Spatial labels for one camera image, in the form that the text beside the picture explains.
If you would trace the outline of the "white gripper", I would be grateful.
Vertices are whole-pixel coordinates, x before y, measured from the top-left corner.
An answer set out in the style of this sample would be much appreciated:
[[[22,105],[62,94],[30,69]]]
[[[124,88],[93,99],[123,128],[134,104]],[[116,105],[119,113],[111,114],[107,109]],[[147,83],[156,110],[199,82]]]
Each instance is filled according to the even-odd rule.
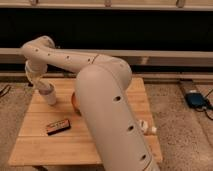
[[[38,64],[32,61],[25,63],[25,73],[27,79],[36,87],[36,89],[45,93],[46,91],[52,91],[53,86],[46,81],[42,81],[41,78],[47,72],[46,64]]]

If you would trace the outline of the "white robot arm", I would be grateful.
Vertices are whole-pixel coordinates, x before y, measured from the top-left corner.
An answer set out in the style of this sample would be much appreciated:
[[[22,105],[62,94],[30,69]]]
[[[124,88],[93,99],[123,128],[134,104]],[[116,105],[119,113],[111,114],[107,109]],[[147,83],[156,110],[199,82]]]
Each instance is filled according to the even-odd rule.
[[[24,43],[28,80],[45,101],[56,103],[54,86],[42,79],[52,65],[76,74],[75,96],[106,171],[160,171],[137,123],[126,90],[129,64],[109,55],[63,50],[49,36]]]

